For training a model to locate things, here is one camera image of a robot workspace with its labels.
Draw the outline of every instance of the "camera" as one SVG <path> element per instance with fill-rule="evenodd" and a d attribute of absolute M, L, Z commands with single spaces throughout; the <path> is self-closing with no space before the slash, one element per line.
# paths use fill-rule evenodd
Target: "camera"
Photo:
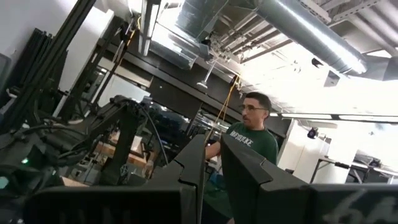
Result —
<path fill-rule="evenodd" d="M 318 137 L 318 128 L 311 128 L 311 130 L 308 132 L 307 137 L 310 139 L 315 139 Z"/>

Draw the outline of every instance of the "fluorescent light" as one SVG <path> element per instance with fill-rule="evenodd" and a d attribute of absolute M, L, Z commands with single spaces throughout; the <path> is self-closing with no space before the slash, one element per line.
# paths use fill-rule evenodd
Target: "fluorescent light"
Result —
<path fill-rule="evenodd" d="M 304 118 L 304 119 L 331 119 L 331 116 L 328 114 L 290 114 L 290 113 L 282 113 L 282 116 L 285 118 Z"/>
<path fill-rule="evenodd" d="M 339 115 L 339 118 L 351 121 L 398 122 L 398 116 Z"/>
<path fill-rule="evenodd" d="M 366 55 L 376 56 L 376 57 L 391 58 L 391 54 L 386 52 L 385 50 L 378 50 L 378 51 L 375 51 L 375 52 L 370 52 L 370 53 L 367 53 Z"/>

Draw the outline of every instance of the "dark hair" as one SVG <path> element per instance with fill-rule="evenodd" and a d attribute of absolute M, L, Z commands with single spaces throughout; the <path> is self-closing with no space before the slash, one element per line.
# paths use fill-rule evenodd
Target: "dark hair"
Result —
<path fill-rule="evenodd" d="M 259 104 L 265 107 L 265 109 L 271 110 L 272 108 L 271 100 L 265 94 L 259 92 L 250 92 L 246 94 L 245 98 L 252 98 L 258 100 Z"/>

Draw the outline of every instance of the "eyeglasses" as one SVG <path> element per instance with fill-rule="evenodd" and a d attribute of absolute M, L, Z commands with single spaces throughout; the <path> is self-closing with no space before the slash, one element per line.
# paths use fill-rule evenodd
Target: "eyeglasses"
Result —
<path fill-rule="evenodd" d="M 242 111 L 247 109 L 248 111 L 254 111 L 254 110 L 267 110 L 265 108 L 256 108 L 253 105 L 241 105 L 239 106 L 239 109 L 241 109 Z"/>

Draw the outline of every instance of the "hanging cable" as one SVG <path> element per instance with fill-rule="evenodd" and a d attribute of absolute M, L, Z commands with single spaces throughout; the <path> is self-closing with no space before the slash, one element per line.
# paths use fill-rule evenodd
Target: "hanging cable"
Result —
<path fill-rule="evenodd" d="M 237 80 L 238 80 L 238 78 L 235 79 L 234 84 L 231 85 L 231 88 L 229 89 L 229 92 L 228 92 L 228 95 L 227 95 L 227 97 L 226 97 L 226 99 L 225 99 L 225 101 L 224 101 L 224 104 L 223 104 L 223 106 L 221 107 L 221 110 L 220 110 L 220 112 L 219 112 L 218 115 L 217 115 L 217 118 L 216 118 L 216 120 L 215 120 L 215 123 L 217 123 L 218 119 L 220 118 L 221 114 L 223 113 L 223 110 L 224 110 L 224 115 L 223 115 L 223 121 L 224 121 L 225 114 L 226 114 L 226 110 L 227 110 L 227 108 L 228 108 L 229 98 L 231 97 L 232 91 L 233 91 L 233 89 L 234 89 L 234 86 L 235 86 Z M 211 135 L 211 132 L 214 130 L 214 126 L 215 126 L 215 125 L 213 125 L 213 126 L 211 127 L 210 132 L 207 134 L 207 137 L 206 137 L 206 139 L 205 139 L 205 144 L 206 144 L 206 142 L 209 140 L 210 135 Z"/>

